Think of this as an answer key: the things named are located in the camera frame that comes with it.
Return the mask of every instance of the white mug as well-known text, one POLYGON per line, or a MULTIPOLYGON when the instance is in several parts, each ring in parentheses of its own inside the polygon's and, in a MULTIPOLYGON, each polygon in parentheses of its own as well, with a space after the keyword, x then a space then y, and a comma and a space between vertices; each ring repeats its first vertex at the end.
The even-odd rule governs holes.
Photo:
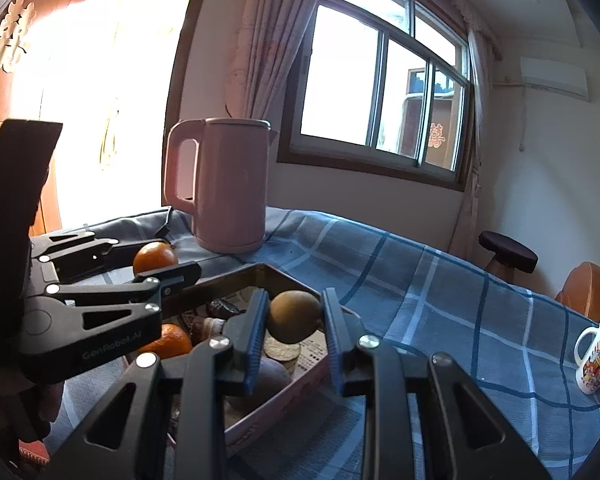
POLYGON ((578 387, 587 395, 595 393, 600 387, 600 325, 590 326, 580 334, 576 341, 576 347, 573 349, 573 356, 578 365, 578 369, 576 370, 578 387), (584 336, 588 334, 594 335, 593 341, 585 352, 584 357, 580 357, 578 346, 584 336))

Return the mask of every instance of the kettle lid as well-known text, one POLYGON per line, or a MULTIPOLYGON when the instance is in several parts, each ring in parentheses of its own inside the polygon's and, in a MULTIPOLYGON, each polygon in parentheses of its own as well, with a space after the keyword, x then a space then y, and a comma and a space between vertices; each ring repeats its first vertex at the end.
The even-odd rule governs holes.
POLYGON ((257 121, 254 119, 234 119, 234 118, 212 118, 205 119, 206 124, 236 124, 239 126, 261 126, 267 130, 271 129, 269 121, 257 121))

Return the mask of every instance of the air conditioner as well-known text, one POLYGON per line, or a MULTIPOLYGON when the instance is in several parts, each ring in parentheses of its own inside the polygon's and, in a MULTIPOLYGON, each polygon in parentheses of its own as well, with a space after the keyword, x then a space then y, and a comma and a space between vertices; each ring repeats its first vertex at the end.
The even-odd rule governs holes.
POLYGON ((521 57, 520 70, 525 85, 589 101, 587 75, 580 67, 547 59, 521 57))

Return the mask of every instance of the wall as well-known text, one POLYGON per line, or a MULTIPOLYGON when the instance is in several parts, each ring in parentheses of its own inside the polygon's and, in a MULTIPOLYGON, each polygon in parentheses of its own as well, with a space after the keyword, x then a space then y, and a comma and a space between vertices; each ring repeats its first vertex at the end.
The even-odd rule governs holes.
MULTIPOLYGON (((496 88, 483 149, 483 192, 478 225, 509 235, 539 257, 521 285, 554 296, 571 269, 583 261, 600 265, 600 38, 583 48, 539 41, 509 41, 496 79, 520 80, 520 56, 571 63, 587 73, 590 103, 560 94, 496 88)), ((484 264, 491 253, 477 250, 484 264)))
MULTIPOLYGON (((245 0, 204 0, 182 93, 181 119, 226 117, 224 81, 245 0)), ((280 126, 282 98, 268 119, 280 126)), ((275 162, 272 146, 269 205, 322 210, 446 249, 462 194, 379 175, 275 162)), ((191 148, 183 161, 192 159, 191 148)), ((191 195, 192 164, 181 164, 180 194, 191 195)))

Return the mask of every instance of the blue plaid tablecloth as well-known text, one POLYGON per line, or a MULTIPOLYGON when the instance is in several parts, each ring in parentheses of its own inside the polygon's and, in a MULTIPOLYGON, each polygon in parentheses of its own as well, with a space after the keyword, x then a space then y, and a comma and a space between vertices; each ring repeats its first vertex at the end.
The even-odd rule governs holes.
MULTIPOLYGON (((165 217, 161 210, 89 229, 99 236, 138 240, 152 237, 165 217)), ((451 354, 555 480, 569 478, 600 437, 600 390, 586 396, 574 380, 574 344, 593 323, 554 300, 508 285, 439 250, 325 213, 268 208, 266 242, 238 256, 200 248, 189 222, 174 212, 170 235, 180 261, 199 261, 203 276, 266 262, 314 289, 333 286, 369 332, 400 351, 451 354)), ((130 269, 120 269, 92 280, 119 283, 131 277, 130 269)), ((112 362, 68 381, 60 417, 46 441, 51 451, 121 370, 120 362, 112 362)), ((341 399, 325 383, 232 457, 230 478, 357 479, 363 413, 363 399, 341 399)), ((412 414, 422 478, 422 441, 415 410, 412 414)))

